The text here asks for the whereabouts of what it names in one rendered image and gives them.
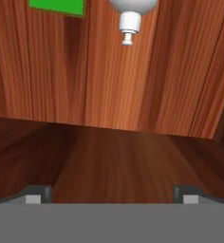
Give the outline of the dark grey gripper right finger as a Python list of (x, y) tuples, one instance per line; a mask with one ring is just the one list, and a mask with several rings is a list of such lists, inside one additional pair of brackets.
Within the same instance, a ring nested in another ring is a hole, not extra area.
[(175, 185), (173, 187), (173, 202), (177, 204), (224, 203), (224, 198), (210, 196), (193, 185)]

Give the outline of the green sponge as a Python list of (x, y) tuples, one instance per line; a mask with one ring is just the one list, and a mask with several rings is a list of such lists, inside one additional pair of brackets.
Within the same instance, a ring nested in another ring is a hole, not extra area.
[(31, 8), (50, 10), (76, 17), (84, 16), (84, 0), (28, 0)]

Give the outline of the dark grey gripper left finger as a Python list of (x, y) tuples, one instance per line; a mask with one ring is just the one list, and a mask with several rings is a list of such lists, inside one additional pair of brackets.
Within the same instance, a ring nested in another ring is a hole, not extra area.
[(48, 204), (52, 202), (52, 189), (48, 185), (29, 185), (15, 195), (0, 199), (0, 203)]

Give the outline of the white soap dispenser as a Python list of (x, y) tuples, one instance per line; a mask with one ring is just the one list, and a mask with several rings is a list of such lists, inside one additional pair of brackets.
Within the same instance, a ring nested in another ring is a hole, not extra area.
[(158, 0), (108, 0), (119, 13), (119, 29), (123, 34), (121, 44), (133, 45), (133, 36), (140, 32), (142, 16), (154, 9)]

